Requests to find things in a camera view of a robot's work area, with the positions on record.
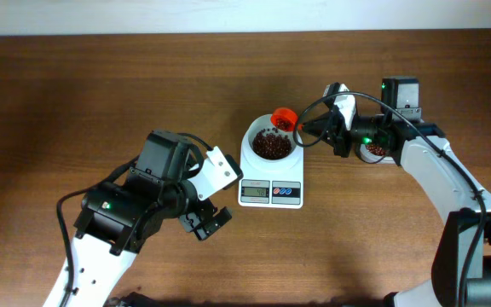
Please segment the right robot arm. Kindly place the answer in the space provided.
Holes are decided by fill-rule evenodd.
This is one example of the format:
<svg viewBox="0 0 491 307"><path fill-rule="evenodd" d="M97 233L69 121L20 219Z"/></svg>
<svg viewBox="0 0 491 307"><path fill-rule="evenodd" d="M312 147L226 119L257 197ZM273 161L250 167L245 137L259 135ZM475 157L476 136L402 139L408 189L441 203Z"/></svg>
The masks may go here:
<svg viewBox="0 0 491 307"><path fill-rule="evenodd" d="M325 105L326 113L309 119L302 112L293 132L327 143L340 157L360 145L382 148L419 184L441 217L444 230L430 279L388 294L383 304L491 306L491 193L459 161L445 133L423 121L415 77L382 80L381 96L367 97L379 105L379 115L359 115L355 100L360 95L344 84L328 85L311 104Z"/></svg>

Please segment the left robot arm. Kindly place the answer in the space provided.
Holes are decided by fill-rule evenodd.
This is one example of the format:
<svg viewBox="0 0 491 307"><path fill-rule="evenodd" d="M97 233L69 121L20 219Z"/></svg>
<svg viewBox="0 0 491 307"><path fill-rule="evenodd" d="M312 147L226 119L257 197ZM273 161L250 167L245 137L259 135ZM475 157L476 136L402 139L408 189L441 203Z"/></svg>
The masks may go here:
<svg viewBox="0 0 491 307"><path fill-rule="evenodd" d="M73 235L56 204L66 261L47 306L102 306L163 221L176 219L207 240L232 215L210 197L243 177L234 158L188 133L154 130L138 156L91 187L77 191L81 212Z"/></svg>

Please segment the orange measuring scoop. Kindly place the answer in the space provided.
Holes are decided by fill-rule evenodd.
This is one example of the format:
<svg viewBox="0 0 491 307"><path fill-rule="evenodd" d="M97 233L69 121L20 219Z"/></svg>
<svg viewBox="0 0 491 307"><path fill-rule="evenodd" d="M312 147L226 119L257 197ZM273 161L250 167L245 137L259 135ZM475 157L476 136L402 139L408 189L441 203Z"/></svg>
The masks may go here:
<svg viewBox="0 0 491 307"><path fill-rule="evenodd" d="M271 124L285 132L293 132L297 120L297 114L287 107L276 108L270 117Z"/></svg>

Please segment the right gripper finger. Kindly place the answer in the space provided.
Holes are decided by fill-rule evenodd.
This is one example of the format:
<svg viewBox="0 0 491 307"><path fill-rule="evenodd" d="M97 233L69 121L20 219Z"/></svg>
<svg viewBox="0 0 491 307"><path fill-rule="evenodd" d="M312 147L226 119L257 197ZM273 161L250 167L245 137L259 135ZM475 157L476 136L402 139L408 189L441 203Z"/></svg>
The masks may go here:
<svg viewBox="0 0 491 307"><path fill-rule="evenodd" d="M323 126L307 126L303 125L300 129L300 136L304 143L313 143L315 141L324 143L334 143L334 129L329 126L325 129Z"/></svg>
<svg viewBox="0 0 491 307"><path fill-rule="evenodd" d="M325 112L322 115L306 120L301 124L301 130L326 130L332 125L334 112Z"/></svg>

